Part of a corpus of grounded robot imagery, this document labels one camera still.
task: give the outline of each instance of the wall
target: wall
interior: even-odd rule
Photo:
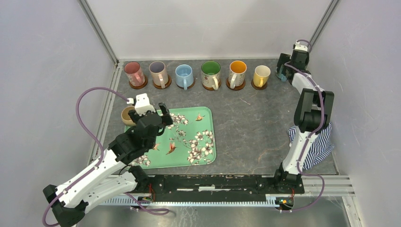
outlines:
[[[120,59],[278,57],[330,0],[87,0]]]
[[[0,40],[0,226],[40,227],[42,189],[67,181],[89,158],[92,140],[75,102],[90,87],[110,85],[113,63],[74,0],[2,1]],[[90,130],[104,100],[100,91],[84,98]]]
[[[332,140],[366,226],[399,226],[401,2],[341,1],[309,70],[335,93]]]

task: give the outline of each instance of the mug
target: mug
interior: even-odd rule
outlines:
[[[220,64],[207,61],[202,64],[202,85],[208,90],[217,90],[220,84]]]
[[[153,83],[165,88],[168,83],[166,65],[161,61],[154,61],[149,65],[149,71],[152,74]]]
[[[131,105],[131,106],[125,107],[125,108],[122,110],[122,112],[121,112],[121,120],[122,120],[122,122],[123,122],[125,125],[131,127],[131,126],[134,126],[135,123],[132,121],[132,119],[131,119],[130,116],[128,115],[128,112],[129,112],[130,110],[135,110],[135,107]]]
[[[187,90],[193,84],[192,68],[189,65],[179,65],[175,69],[175,81],[177,86]]]
[[[131,61],[126,64],[124,66],[124,71],[132,86],[139,87],[145,83],[145,75],[143,75],[142,68],[136,61]]]
[[[243,61],[233,61],[230,64],[230,75],[228,76],[228,82],[230,88],[241,86],[245,79],[246,64]]]
[[[260,65],[255,68],[255,73],[253,74],[253,84],[257,87],[263,87],[270,76],[270,69],[265,65]]]

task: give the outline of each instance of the green tray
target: green tray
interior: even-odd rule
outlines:
[[[212,112],[207,107],[171,109],[173,125],[157,137],[156,146],[130,166],[144,169],[210,164],[216,159]]]

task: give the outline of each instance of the wooden coaster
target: wooden coaster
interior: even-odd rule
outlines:
[[[131,82],[128,82],[129,84],[130,84],[130,87],[131,88],[133,88],[133,89],[141,89],[141,88],[144,88],[147,84],[148,84],[148,77],[144,74],[144,77],[145,77],[145,82],[141,85],[141,86],[134,86],[134,85],[132,85],[132,83]]]
[[[231,89],[231,87],[230,87],[230,82],[228,82],[228,78],[227,78],[227,80],[226,80],[226,85],[227,85],[227,87],[229,88],[229,89]],[[241,85],[239,85],[239,86],[237,86],[237,87],[235,87],[234,89],[231,89],[231,90],[233,90],[233,91],[239,91],[239,90],[241,90],[242,88],[244,88],[245,87],[245,80],[244,80],[244,82],[241,84]]]
[[[195,78],[193,79],[193,83],[189,87],[187,87],[187,90],[192,88],[194,85],[195,85]]]
[[[267,88],[267,82],[262,86],[262,87],[257,87],[254,83],[253,80],[251,81],[251,85],[253,88],[255,88],[256,90],[264,90]]]
[[[209,90],[209,91],[214,91],[215,89],[213,89],[212,87],[206,87],[205,85],[203,85],[202,84],[202,86],[206,89],[206,90]],[[221,80],[219,80],[218,81],[218,87],[220,87],[221,86]]]
[[[170,77],[170,75],[167,75],[167,76],[168,76],[168,81],[167,81],[166,87],[164,89],[168,88],[171,84],[171,77]],[[156,85],[154,81],[153,81],[153,86],[155,86],[155,88],[157,88],[157,89],[163,89],[162,86]]]

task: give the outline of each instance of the towel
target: towel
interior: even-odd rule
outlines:
[[[294,140],[295,137],[295,128],[296,126],[292,126],[288,130],[288,135],[289,139],[292,141]],[[331,136],[331,122],[329,123],[329,126],[322,130],[313,144],[311,145],[311,148],[309,149],[309,153],[306,156],[305,163],[304,163],[304,169],[311,169],[314,165],[320,163],[325,159],[334,149],[334,145],[330,143],[330,136]]]

